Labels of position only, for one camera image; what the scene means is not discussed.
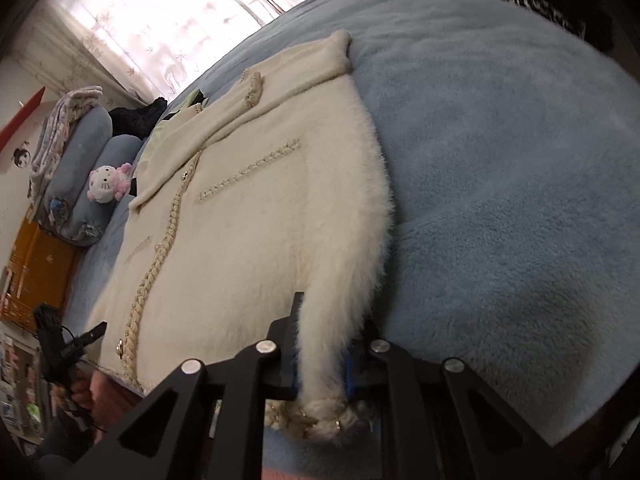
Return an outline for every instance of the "white wall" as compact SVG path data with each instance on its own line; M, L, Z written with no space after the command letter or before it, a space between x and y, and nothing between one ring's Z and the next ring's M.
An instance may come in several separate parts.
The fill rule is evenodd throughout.
M0 61L0 128L20 110L20 101L26 103L40 88L41 83L11 57L3 58ZM30 143L30 151L33 153L42 121L57 99L58 96L53 92L46 91L42 104L24 121L0 152L0 269L9 259L15 235L29 204L29 170L18 168L14 164L14 150L26 140ZM36 344L28 332L13 323L3 324L0 321L0 332L28 346L33 347Z

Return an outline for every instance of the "silver screw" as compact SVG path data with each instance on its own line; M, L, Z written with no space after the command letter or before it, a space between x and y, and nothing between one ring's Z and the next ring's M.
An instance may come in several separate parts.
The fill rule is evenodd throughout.
M202 364L197 359L188 359L185 362L183 362L182 366L180 367L182 372L187 375L191 375L196 372L199 372L201 368L202 368Z
M383 354L384 352L389 352L391 345L389 341L385 341L384 339L375 339L371 342L371 349L376 354Z
M465 369L465 364L460 359L452 357L451 359L444 361L444 369L452 374L459 374Z
M278 345L276 345L276 343L274 343L270 339L265 339L264 341L260 341L255 346L255 349L261 354L270 354L271 352L275 351L277 347Z

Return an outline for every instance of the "fluffy blue bedspread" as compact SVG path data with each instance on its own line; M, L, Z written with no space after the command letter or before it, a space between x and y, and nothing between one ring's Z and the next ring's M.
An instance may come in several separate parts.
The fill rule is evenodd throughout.
M245 67L340 28L397 207L383 333L421 358L462 357L558 442L640 362L640 86L504 1L308 0L191 88L214 100ZM118 213L80 269L76 330L117 253ZM335 449L268 432L265 464L375 478L376 449L373 434Z

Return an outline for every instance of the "hello kitty plush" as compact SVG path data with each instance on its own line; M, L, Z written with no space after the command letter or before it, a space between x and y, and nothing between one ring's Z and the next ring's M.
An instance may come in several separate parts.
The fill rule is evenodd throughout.
M111 200L122 200L131 188L131 165L125 162L119 168L101 166L89 173L89 200L106 204Z

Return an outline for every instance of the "cream fuzzy sweater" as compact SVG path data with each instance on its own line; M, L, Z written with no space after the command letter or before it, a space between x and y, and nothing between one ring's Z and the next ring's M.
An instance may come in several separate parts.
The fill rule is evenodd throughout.
M300 402L330 424L342 416L344 352L392 210L349 41L338 31L283 50L168 121L88 322L108 322L90 350L101 369L146 394L185 359L218 362L264 338L301 290Z

